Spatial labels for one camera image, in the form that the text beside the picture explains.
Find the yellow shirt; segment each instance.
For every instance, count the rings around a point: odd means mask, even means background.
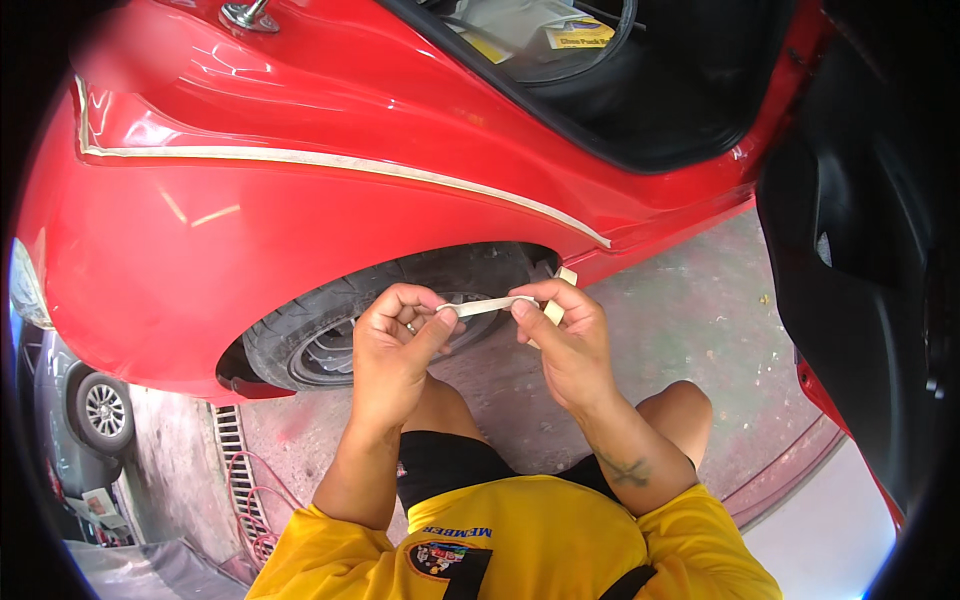
[[[435,496],[408,516],[394,548],[382,531],[296,511],[247,598],[439,599],[479,566],[479,598],[595,599],[641,564],[657,574],[636,598],[782,598],[703,485],[634,519],[602,493],[524,475]]]

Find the shirt logo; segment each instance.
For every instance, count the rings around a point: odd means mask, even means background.
[[[407,550],[410,564],[430,578],[450,579],[457,573],[469,548],[457,543],[426,541],[411,544]]]

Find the wheel rim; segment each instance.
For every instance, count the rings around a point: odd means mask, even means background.
[[[98,383],[86,393],[86,419],[98,435],[115,438],[127,424],[127,411],[117,391]]]
[[[440,293],[443,299],[460,304],[475,300],[487,300],[490,296],[472,292]],[[311,336],[294,352],[290,360],[290,374],[300,382],[315,385],[349,383],[353,380],[353,328],[366,306],[355,314],[345,316],[325,326]],[[481,313],[461,319],[467,329],[450,337],[452,351],[462,348],[480,337],[496,319],[497,313]]]

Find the drain grate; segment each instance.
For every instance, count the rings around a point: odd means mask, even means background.
[[[240,411],[236,406],[224,406],[213,410],[213,429],[217,438],[217,444],[220,445],[220,455],[224,461],[224,473],[228,472],[230,460],[241,450],[247,449],[247,444],[243,437],[243,425],[240,423]],[[249,520],[240,518],[240,527],[243,528],[247,539],[253,543],[258,537],[270,533],[265,527],[270,527],[267,522],[267,516],[261,510],[260,492],[250,493],[250,490],[256,487],[253,482],[253,471],[251,469],[250,456],[241,455],[233,461],[233,469],[229,472],[230,500],[233,502],[233,510],[238,515],[250,515],[260,521],[263,527]],[[274,551],[274,546],[270,543],[262,543],[264,558],[270,556]]]

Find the black shorts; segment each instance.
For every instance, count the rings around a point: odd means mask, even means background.
[[[404,514],[435,495],[519,475],[496,450],[479,440],[438,431],[408,431],[400,435],[396,495],[400,496]],[[620,503],[592,454],[555,477],[597,490]]]

